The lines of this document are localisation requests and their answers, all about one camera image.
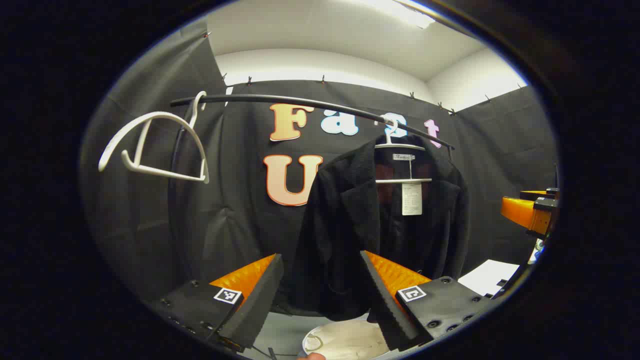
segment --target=black rod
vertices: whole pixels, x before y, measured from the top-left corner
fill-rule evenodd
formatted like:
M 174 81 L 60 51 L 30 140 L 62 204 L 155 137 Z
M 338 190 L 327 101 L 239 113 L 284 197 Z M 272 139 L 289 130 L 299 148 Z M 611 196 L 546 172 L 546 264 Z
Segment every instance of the black rod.
M 191 101 L 193 100 L 193 97 L 186 97 L 183 99 L 177 99 L 174 100 L 170 103 L 171 107 L 176 107 L 176 106 L 183 106 L 183 105 L 188 105 Z M 333 111 L 338 111 L 341 113 L 347 113 L 350 115 L 354 115 L 354 116 L 359 116 L 359 117 L 363 117 L 365 119 L 369 119 L 369 120 L 373 120 L 373 121 L 378 121 L 381 122 L 383 124 L 389 124 L 387 122 L 387 120 L 385 118 L 383 118 L 382 116 L 376 115 L 376 114 L 372 114 L 372 113 L 368 113 L 366 111 L 362 111 L 362 110 L 358 110 L 358 109 L 354 109 L 354 108 L 349 108 L 347 106 L 342 106 L 342 105 L 336 105 L 336 104 L 332 104 L 330 102 L 323 102 L 323 101 L 315 101 L 315 100 L 309 100 L 309 99 L 302 99 L 299 97 L 289 97 L 289 96 L 276 96 L 276 95 L 213 95 L 213 96 L 203 96 L 200 98 L 200 103 L 203 102 L 223 102 L 223 101 L 229 101 L 229 102 L 236 102 L 236 101 L 248 101 L 248 102 L 281 102 L 284 104 L 292 104 L 292 105 L 302 105 L 302 106 L 313 106 L 315 108 L 321 108 L 321 109 L 326 109 L 326 110 L 333 110 Z M 414 133 L 416 135 L 420 135 L 423 138 L 427 138 L 431 141 L 440 143 L 448 148 L 451 148 L 452 150 L 455 150 L 456 148 L 447 143 L 444 142 L 438 138 L 435 138 L 423 131 L 420 131 L 418 129 L 414 129 L 410 126 L 404 125 L 404 124 L 400 124 L 398 123 L 398 128 L 403 129 L 403 130 L 407 130 L 410 133 Z
M 186 108 L 184 112 L 184 119 L 188 119 L 191 116 L 192 106 Z M 180 126 L 178 133 L 175 136 L 175 143 L 173 145 L 173 153 L 171 156 L 171 171 L 177 172 L 177 162 L 180 156 L 180 150 L 183 148 L 182 139 L 184 138 L 184 133 L 187 131 L 184 127 Z M 169 219 L 169 235 L 171 236 L 171 248 L 173 253 L 177 255 L 178 267 L 181 270 L 181 275 L 187 280 L 195 279 L 194 271 L 189 263 L 188 256 L 186 253 L 186 248 L 184 246 L 184 242 L 182 241 L 183 237 L 181 236 L 180 229 L 178 224 L 176 223 L 177 217 L 179 214 L 177 213 L 177 189 L 176 189 L 176 180 L 172 177 L 168 178 L 167 185 L 167 211 L 168 211 L 168 219 Z

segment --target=white clothes hanger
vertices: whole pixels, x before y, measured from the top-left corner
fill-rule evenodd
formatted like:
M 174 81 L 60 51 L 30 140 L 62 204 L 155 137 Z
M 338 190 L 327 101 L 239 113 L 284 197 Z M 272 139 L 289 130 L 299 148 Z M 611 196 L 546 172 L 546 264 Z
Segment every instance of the white clothes hanger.
M 124 138 L 124 136 L 129 131 L 133 130 L 136 126 L 144 123 L 145 127 L 143 127 L 142 132 L 140 133 L 140 137 L 138 138 L 138 146 L 136 148 L 136 154 L 134 156 L 134 160 L 131 161 L 131 158 L 129 157 L 129 153 L 126 150 L 123 150 L 121 152 L 122 162 L 124 163 L 125 167 L 127 167 L 130 171 L 133 171 L 133 172 L 141 172 L 143 174 L 172 177 L 174 179 L 201 181 L 201 182 L 204 182 L 205 184 L 208 184 L 209 183 L 209 167 L 207 166 L 207 158 L 205 156 L 204 148 L 202 147 L 202 142 L 200 142 L 200 138 L 198 137 L 196 132 L 193 130 L 193 126 L 195 125 L 196 119 L 198 117 L 198 102 L 200 101 L 201 97 L 206 95 L 207 93 L 204 91 L 201 91 L 198 93 L 198 95 L 196 95 L 195 100 L 193 101 L 193 112 L 191 114 L 191 121 L 189 123 L 187 123 L 185 120 L 183 120 L 182 118 L 172 113 L 168 113 L 165 111 L 154 111 L 152 113 L 144 114 L 134 119 L 127 125 L 125 125 L 116 133 L 116 135 L 113 136 L 111 141 L 109 141 L 109 143 L 107 144 L 107 147 L 104 149 L 104 152 L 100 157 L 100 161 L 98 162 L 98 171 L 102 172 L 104 168 L 107 166 L 107 163 L 109 163 L 111 154 L 115 150 L 118 143 L 120 143 L 120 141 Z M 206 104 L 202 104 L 202 107 L 201 107 L 202 110 L 204 110 L 205 105 Z M 202 157 L 202 162 L 200 164 L 200 177 L 187 176 L 187 175 L 182 175 L 175 172 L 161 170 L 158 168 L 152 168 L 145 165 L 140 165 L 140 159 L 142 158 L 142 149 L 145 146 L 145 140 L 147 139 L 147 131 L 149 130 L 151 121 L 159 118 L 169 119 L 177 122 L 178 124 L 182 125 L 187 130 L 187 132 L 191 134 L 191 136 L 193 136 L 193 138 L 196 140 L 196 145 L 198 146 L 198 150 L 200 151 L 200 156 Z
M 398 121 L 396 119 L 393 119 L 391 117 L 386 117 L 384 115 L 382 115 L 382 117 L 386 120 L 388 125 L 393 126 L 393 128 L 391 129 L 391 131 L 387 132 L 387 142 L 386 143 L 381 143 L 379 145 L 375 145 L 374 148 L 375 149 L 388 149 L 390 147 L 400 147 L 400 148 L 404 148 L 404 149 L 414 149 L 414 150 L 420 150 L 420 151 L 426 151 L 425 148 L 421 147 L 421 146 L 417 146 L 417 145 L 411 145 L 408 143 L 392 143 L 391 142 L 391 134 L 396 131 L 396 129 L 398 129 Z M 406 160 L 409 162 L 409 179 L 390 179 L 390 180 L 376 180 L 376 184 L 412 184 L 412 183 L 428 183 L 431 182 L 431 179 L 414 179 L 412 177 L 412 170 L 411 170 L 411 162 L 413 160 Z

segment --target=screw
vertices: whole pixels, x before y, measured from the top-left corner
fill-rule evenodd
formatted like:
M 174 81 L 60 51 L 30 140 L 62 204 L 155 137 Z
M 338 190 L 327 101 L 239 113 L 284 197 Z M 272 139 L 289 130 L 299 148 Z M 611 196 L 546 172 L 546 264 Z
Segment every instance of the screw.
M 214 330 L 213 325 L 209 324 L 208 322 L 200 322 L 200 325 L 202 325 L 202 327 L 207 330 L 211 330 L 211 331 Z

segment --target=black blazer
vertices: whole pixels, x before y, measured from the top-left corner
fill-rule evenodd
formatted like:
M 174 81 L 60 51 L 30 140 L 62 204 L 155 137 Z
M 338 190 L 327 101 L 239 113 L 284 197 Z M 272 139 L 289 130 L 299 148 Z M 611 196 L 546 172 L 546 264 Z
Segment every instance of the black blazer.
M 419 145 L 426 152 L 374 150 L 383 142 L 381 136 L 340 155 L 317 173 L 294 260 L 290 297 L 294 306 L 334 321 L 363 315 L 371 304 L 363 295 L 367 292 L 359 272 L 360 250 L 432 279 L 460 277 L 469 228 L 468 191 L 460 172 L 446 151 L 436 150 L 421 137 L 393 138 L 393 142 Z M 414 165 L 413 177 L 433 179 L 423 183 L 422 215 L 400 215 L 400 184 L 376 185 L 376 173 L 379 179 L 389 169 L 378 162 L 392 152 L 416 154 L 420 161 L 415 162 L 422 167 Z

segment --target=white label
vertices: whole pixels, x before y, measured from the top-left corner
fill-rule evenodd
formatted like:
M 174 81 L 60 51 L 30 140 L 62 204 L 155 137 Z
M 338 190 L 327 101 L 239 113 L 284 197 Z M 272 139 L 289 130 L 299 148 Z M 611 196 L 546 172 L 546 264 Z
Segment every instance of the white label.
M 394 154 L 394 160 L 415 160 L 415 155 L 411 154 Z
M 422 184 L 402 184 L 402 215 L 422 215 Z

